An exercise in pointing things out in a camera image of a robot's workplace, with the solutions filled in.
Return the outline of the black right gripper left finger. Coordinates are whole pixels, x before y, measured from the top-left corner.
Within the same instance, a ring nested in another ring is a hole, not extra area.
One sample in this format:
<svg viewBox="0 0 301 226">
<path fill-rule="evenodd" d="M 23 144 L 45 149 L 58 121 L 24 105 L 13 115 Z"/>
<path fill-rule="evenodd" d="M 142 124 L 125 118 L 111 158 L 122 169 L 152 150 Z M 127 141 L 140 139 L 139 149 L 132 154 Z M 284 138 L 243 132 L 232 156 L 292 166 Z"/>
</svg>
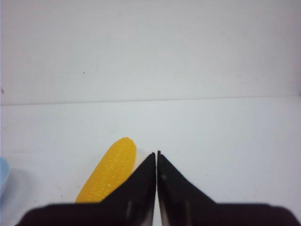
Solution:
<svg viewBox="0 0 301 226">
<path fill-rule="evenodd" d="M 20 226 L 151 226 L 156 193 L 152 153 L 101 202 L 52 204 L 28 211 Z"/>
</svg>

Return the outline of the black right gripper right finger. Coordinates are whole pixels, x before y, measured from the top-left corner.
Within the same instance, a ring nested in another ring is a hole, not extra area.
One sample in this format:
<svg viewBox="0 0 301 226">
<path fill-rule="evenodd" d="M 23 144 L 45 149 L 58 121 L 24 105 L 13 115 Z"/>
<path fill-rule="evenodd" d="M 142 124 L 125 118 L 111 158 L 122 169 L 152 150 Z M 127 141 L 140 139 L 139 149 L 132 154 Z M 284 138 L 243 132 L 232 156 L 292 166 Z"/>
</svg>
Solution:
<svg viewBox="0 0 301 226">
<path fill-rule="evenodd" d="M 299 226 L 284 207 L 254 203 L 217 203 L 190 183 L 160 152 L 157 188 L 164 226 Z"/>
</svg>

